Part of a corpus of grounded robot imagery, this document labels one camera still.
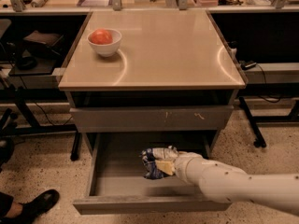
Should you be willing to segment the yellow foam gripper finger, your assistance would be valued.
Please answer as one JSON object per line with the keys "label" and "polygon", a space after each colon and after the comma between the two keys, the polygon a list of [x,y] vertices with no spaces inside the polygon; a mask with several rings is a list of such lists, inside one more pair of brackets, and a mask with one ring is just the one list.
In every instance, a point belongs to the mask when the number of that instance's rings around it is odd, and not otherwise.
{"label": "yellow foam gripper finger", "polygon": [[156,160],[157,169],[166,173],[167,175],[175,174],[175,165],[172,160]]}

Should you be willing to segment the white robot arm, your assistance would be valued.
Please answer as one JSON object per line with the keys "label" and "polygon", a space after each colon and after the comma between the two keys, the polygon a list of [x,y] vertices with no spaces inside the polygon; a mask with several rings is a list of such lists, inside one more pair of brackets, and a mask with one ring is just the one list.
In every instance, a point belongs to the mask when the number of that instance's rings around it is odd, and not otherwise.
{"label": "white robot arm", "polygon": [[250,202],[299,214],[299,174],[250,175],[195,153],[158,158],[157,168],[200,189],[216,203]]}

